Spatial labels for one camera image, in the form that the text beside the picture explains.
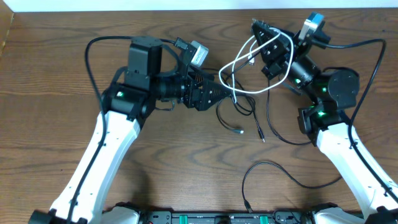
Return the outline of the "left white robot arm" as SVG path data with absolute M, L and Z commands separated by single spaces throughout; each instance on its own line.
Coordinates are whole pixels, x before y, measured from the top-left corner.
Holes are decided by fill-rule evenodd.
M 201 70 L 208 49 L 197 41 L 150 36 L 130 38 L 127 65 L 98 93 L 94 133 L 69 183 L 48 212 L 34 211 L 31 223 L 138 223 L 128 204 L 104 210 L 119 166 L 157 101 L 176 100 L 205 111 L 228 91 Z

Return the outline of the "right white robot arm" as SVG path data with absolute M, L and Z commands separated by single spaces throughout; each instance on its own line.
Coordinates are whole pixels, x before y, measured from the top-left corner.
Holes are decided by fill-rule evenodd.
M 308 56 L 313 46 L 330 47 L 323 16 L 312 14 L 296 33 L 255 20 L 251 31 L 268 79 L 279 75 L 303 91 L 312 104 L 298 111 L 301 132 L 332 161 L 357 200 L 362 215 L 344 212 L 332 203 L 306 213 L 302 223 L 396 223 L 397 184 L 361 142 L 346 110 L 359 110 L 366 92 L 359 74 L 347 67 L 319 68 Z

